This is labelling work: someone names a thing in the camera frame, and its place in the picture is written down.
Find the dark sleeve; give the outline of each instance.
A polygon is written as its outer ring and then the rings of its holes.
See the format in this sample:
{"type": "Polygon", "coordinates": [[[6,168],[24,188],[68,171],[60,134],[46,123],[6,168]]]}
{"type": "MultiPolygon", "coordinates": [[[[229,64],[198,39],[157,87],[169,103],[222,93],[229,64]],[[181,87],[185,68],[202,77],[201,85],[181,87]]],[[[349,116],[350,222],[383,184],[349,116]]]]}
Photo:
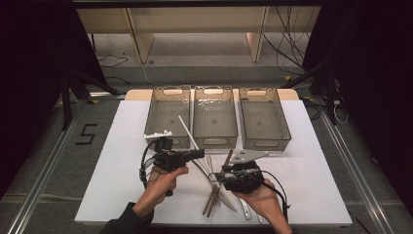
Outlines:
{"type": "Polygon", "coordinates": [[[148,218],[139,217],[132,209],[134,203],[128,203],[124,212],[118,219],[109,220],[100,230],[99,234],[123,234],[140,233],[145,227],[149,226],[154,217],[154,212],[148,218]]]}

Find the white table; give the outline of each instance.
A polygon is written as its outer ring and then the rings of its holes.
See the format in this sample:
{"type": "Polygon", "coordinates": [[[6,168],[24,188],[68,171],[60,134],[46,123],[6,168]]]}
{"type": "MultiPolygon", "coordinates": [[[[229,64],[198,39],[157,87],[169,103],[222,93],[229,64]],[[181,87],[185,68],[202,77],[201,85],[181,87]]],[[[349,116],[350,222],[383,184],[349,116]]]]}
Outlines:
{"type": "MultiPolygon", "coordinates": [[[[261,170],[271,172],[282,183],[288,205],[291,205],[289,223],[319,226],[352,224],[304,104],[301,100],[282,100],[282,108],[292,140],[284,152],[273,152],[270,157],[256,162],[261,170]]],[[[149,100],[121,101],[75,221],[103,224],[118,218],[126,204],[135,202],[143,192],[139,167],[146,146],[143,131],[148,110],[149,100]]],[[[234,155],[239,149],[240,140],[234,155]]],[[[211,157],[214,169],[220,171],[226,152],[213,153],[211,157]]],[[[237,212],[221,203],[210,217],[203,216],[211,187],[194,164],[188,163],[188,167],[189,175],[178,178],[173,196],[156,208],[154,224],[260,225],[254,211],[251,220],[244,218],[239,200],[224,188],[223,192],[237,212]]]]}

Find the clear plastic bin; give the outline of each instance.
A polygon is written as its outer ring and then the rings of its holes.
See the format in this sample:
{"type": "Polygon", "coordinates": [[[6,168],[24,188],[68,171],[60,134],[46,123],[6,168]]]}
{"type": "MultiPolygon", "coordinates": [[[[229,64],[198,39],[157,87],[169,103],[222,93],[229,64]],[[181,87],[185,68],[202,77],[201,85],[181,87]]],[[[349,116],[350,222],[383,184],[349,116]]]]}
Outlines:
{"type": "Polygon", "coordinates": [[[240,89],[244,149],[284,151],[291,141],[277,89],[240,89]]]}
{"type": "Polygon", "coordinates": [[[191,87],[156,87],[153,89],[145,134],[153,135],[171,131],[172,148],[189,148],[190,142],[185,128],[178,116],[181,116],[187,128],[190,128],[191,87]]]}
{"type": "Polygon", "coordinates": [[[202,149],[235,148],[238,128],[231,87],[196,87],[194,141],[202,149]]]}

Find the metal utensil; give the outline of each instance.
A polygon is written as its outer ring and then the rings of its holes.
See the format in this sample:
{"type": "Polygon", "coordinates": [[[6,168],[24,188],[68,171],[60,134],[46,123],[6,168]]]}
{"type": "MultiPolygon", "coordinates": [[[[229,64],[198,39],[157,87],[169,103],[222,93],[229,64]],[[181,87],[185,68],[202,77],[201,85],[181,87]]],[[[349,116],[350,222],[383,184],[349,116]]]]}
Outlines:
{"type": "MultiPolygon", "coordinates": [[[[180,117],[180,115],[178,115],[178,118],[180,120],[180,122],[182,123],[183,128],[185,129],[186,133],[188,134],[189,138],[191,139],[191,141],[194,143],[194,146],[196,149],[200,149],[197,145],[197,143],[194,141],[194,138],[192,137],[191,133],[189,132],[188,128],[186,127],[185,123],[183,122],[182,118],[180,117]]],[[[213,185],[214,183],[210,181],[209,179],[209,172],[207,171],[207,169],[204,167],[204,165],[201,163],[201,161],[199,161],[198,159],[194,159],[191,160],[206,176],[206,178],[208,179],[209,183],[212,185],[212,190],[213,190],[213,185]]],[[[234,212],[237,211],[237,209],[235,209],[235,207],[231,204],[231,202],[228,200],[228,198],[225,196],[225,194],[223,194],[220,190],[218,190],[218,197],[219,199],[231,210],[233,210],[234,212]]]]}
{"type": "MultiPolygon", "coordinates": [[[[227,159],[225,160],[224,166],[228,166],[228,164],[230,163],[232,153],[233,153],[233,150],[231,149],[230,152],[228,153],[227,159]]],[[[207,217],[210,216],[210,213],[212,212],[212,208],[214,207],[215,203],[217,201],[219,201],[218,200],[218,193],[219,193],[219,190],[221,189],[220,185],[221,185],[220,182],[216,182],[213,185],[212,192],[210,193],[209,198],[206,202],[206,206],[204,208],[203,215],[206,214],[207,217]]]]}
{"type": "Polygon", "coordinates": [[[252,219],[252,215],[251,215],[251,211],[249,210],[249,206],[248,203],[246,201],[244,201],[243,199],[240,198],[240,202],[241,205],[244,209],[244,215],[245,215],[245,219],[246,220],[251,220],[252,219]]]}

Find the black curtain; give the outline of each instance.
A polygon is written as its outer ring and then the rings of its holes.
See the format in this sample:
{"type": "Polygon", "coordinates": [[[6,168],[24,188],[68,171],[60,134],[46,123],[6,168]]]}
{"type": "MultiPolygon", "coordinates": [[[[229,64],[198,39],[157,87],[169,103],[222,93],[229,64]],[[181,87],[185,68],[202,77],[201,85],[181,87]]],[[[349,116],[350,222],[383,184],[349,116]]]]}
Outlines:
{"type": "Polygon", "coordinates": [[[67,69],[106,84],[70,1],[0,1],[0,197],[41,133],[67,69]]]}

